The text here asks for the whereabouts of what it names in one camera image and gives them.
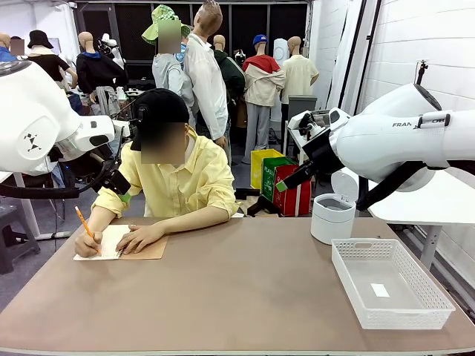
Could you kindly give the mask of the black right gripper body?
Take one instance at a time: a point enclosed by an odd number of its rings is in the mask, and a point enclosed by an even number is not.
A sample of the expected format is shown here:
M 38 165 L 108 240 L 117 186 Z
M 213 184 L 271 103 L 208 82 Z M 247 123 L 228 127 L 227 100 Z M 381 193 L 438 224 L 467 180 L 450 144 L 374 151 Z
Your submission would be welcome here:
M 330 130 L 323 130 L 303 149 L 309 158 L 305 168 L 307 174 L 333 174 L 344 167 L 330 144 Z

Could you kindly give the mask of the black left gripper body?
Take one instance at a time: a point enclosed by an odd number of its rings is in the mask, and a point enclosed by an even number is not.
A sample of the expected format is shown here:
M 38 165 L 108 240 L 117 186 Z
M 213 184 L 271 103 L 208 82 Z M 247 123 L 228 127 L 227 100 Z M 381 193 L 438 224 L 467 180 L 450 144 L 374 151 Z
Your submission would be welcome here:
M 101 188 L 112 190 L 117 195 L 127 194 L 131 184 L 115 165 L 101 165 L 94 176 L 94 191 Z

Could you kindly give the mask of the person's left hand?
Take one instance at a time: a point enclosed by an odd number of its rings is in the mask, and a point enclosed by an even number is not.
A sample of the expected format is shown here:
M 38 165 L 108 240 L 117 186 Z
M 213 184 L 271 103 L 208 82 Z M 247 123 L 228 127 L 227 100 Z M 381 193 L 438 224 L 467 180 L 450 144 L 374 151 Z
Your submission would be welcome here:
M 116 250 L 123 254 L 141 252 L 146 246 L 161 239 L 166 231 L 159 223 L 153 225 L 129 225 L 130 231 L 123 235 Z

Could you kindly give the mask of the person's right hand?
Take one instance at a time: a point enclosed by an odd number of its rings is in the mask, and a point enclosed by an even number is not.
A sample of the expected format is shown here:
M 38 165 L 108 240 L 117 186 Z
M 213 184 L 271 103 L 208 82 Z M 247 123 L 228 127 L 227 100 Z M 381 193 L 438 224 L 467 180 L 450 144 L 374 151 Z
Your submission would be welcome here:
M 99 256 L 102 251 L 102 232 L 93 232 L 90 235 L 87 231 L 83 231 L 74 243 L 75 252 L 84 258 Z

